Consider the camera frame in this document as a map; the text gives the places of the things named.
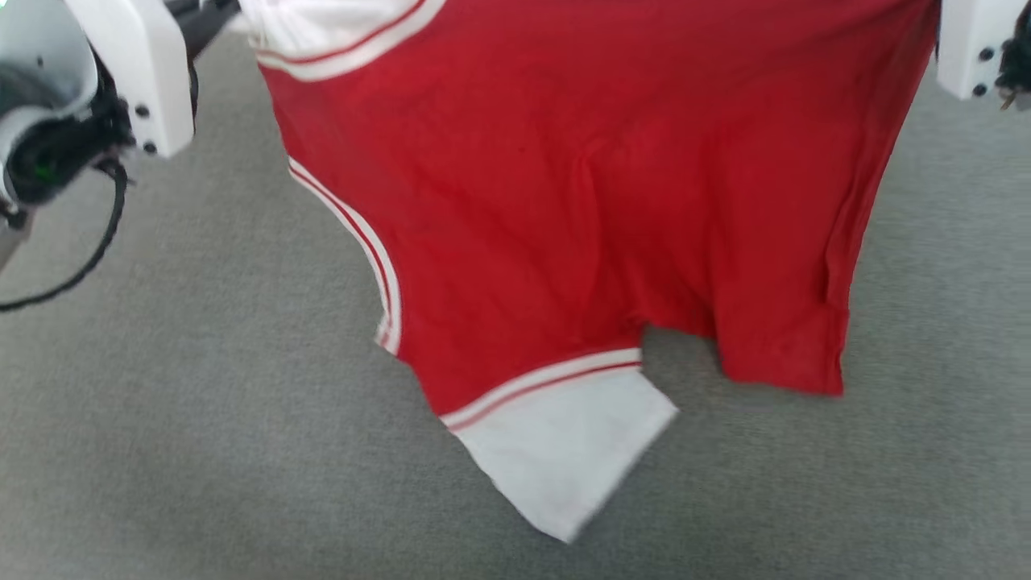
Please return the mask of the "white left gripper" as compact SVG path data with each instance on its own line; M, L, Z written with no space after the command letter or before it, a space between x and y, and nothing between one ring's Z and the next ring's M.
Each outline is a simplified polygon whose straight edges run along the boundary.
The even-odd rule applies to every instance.
M130 110L132 135L161 158L194 139L188 58L240 12L238 1L67 1Z

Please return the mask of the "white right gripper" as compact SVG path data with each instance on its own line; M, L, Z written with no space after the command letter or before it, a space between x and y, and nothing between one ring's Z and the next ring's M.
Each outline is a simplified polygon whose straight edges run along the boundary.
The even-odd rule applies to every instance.
M936 81L964 102L997 92L1029 99L1028 1L942 1Z

